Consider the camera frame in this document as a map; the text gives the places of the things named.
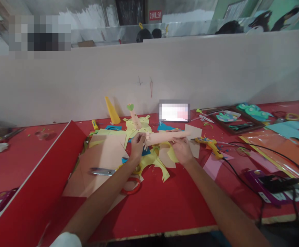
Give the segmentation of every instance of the glue gun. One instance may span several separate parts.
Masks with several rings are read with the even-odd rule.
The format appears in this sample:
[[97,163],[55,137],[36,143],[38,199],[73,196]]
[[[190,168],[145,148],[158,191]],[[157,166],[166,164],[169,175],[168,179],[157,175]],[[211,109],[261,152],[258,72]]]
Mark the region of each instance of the glue gun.
[[206,144],[206,146],[207,146],[206,149],[211,149],[218,160],[221,160],[222,158],[224,158],[224,156],[222,155],[222,153],[218,150],[218,148],[216,146],[217,141],[215,139],[210,140],[209,138],[199,137],[199,138],[194,138],[191,140],[194,140],[197,143]]

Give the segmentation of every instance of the green paper cutout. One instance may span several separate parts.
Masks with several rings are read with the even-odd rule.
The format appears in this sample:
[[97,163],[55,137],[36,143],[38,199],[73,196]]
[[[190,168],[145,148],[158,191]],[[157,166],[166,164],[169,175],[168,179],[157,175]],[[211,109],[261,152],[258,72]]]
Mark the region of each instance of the green paper cutout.
[[135,107],[133,104],[126,106],[129,111],[133,111],[133,108]]

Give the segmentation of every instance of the black cable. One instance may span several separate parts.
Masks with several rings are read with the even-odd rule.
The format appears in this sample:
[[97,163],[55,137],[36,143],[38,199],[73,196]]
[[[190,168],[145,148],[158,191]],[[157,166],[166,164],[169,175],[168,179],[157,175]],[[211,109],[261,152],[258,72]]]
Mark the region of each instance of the black cable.
[[254,192],[257,196],[259,196],[259,198],[262,200],[262,206],[260,207],[259,222],[258,222],[258,228],[260,228],[262,226],[263,209],[265,206],[264,199],[256,191],[254,191],[246,182],[244,182],[243,179],[241,179],[241,177],[238,175],[238,173],[236,172],[234,167],[231,165],[231,163],[229,163],[229,161],[227,159],[223,158],[223,160],[226,161],[229,164],[229,166],[233,169],[233,171],[234,171],[235,175],[238,177],[238,179],[242,183],[244,183],[252,192]]
[[244,142],[229,142],[229,144],[232,144],[232,143],[248,144],[250,146],[257,146],[257,147],[260,147],[260,148],[264,148],[264,149],[270,150],[270,151],[272,151],[274,153],[277,153],[277,154],[281,155],[282,157],[286,158],[287,160],[289,160],[290,162],[292,162],[299,169],[299,165],[295,161],[293,161],[292,159],[288,158],[287,156],[285,156],[285,155],[283,155],[283,154],[281,154],[281,153],[279,153],[279,152],[277,152],[277,151],[275,151],[273,149],[270,149],[270,148],[267,148],[267,147],[264,147],[264,146],[260,146],[260,145],[256,145],[256,144],[244,143]]

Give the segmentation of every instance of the sleeve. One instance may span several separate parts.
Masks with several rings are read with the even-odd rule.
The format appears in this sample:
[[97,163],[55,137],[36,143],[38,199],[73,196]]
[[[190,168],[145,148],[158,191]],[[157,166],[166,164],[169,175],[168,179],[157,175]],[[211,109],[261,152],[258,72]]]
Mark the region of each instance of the sleeve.
[[61,233],[56,240],[50,245],[50,247],[82,247],[82,243],[78,236],[72,233]]

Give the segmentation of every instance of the white wall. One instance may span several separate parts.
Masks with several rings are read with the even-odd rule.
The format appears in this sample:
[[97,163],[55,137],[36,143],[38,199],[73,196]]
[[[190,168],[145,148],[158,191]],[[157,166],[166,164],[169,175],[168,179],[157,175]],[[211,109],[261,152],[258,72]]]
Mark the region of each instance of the white wall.
[[192,109],[299,100],[299,30],[75,48],[46,60],[0,56],[2,121],[106,118],[104,96],[120,116],[128,103],[137,114],[158,112],[159,99],[189,99]]

